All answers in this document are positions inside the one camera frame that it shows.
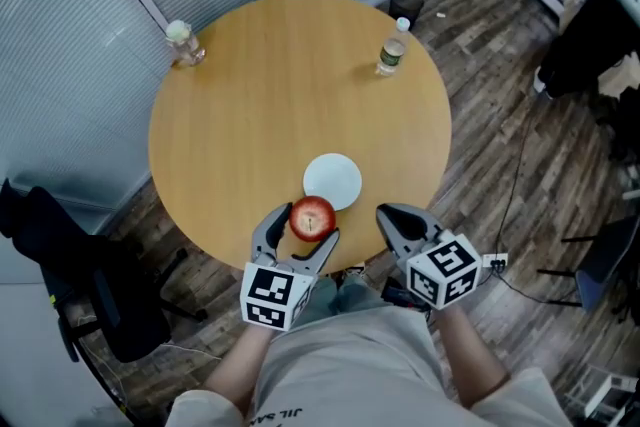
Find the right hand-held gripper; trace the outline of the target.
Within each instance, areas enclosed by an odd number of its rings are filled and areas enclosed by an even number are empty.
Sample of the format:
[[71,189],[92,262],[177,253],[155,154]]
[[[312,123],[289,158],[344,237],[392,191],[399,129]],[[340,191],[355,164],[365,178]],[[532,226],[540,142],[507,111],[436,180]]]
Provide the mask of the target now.
[[477,288],[481,256],[465,235],[442,232],[440,222],[427,210],[404,203],[384,203],[376,208],[376,222],[388,249],[397,258],[410,255],[411,241],[437,238],[401,265],[406,289],[432,309],[442,310]]

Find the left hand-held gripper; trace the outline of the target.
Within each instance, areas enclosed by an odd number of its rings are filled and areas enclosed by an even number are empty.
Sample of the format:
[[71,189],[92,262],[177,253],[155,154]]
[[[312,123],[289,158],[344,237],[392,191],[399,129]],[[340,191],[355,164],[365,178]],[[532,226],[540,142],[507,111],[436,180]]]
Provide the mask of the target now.
[[335,228],[309,254],[278,261],[277,248],[292,207],[291,202],[280,205],[254,229],[240,293],[243,320],[276,331],[291,329],[340,238]]

